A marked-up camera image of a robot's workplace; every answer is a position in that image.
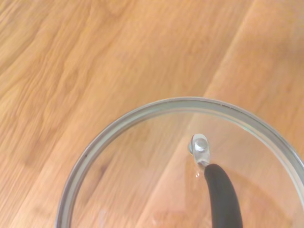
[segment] metal rim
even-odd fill
[[[255,115],[234,105],[201,97],[177,97],[156,101],[137,108],[106,127],[82,153],[63,190],[56,217],[56,228],[69,228],[74,204],[91,164],[117,136],[139,122],[172,112],[200,112],[227,119],[261,140],[289,173],[304,206],[304,164],[293,147],[271,126]]]

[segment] glass lid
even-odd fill
[[[264,121],[180,97],[135,109],[86,148],[57,228],[302,228],[304,166]]]

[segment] black handle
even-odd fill
[[[212,228],[243,228],[238,198],[225,171],[216,164],[205,168],[208,184]]]

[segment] lid handle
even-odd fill
[[[243,228],[238,198],[228,175],[216,164],[207,165],[204,173],[210,195],[212,228]]]

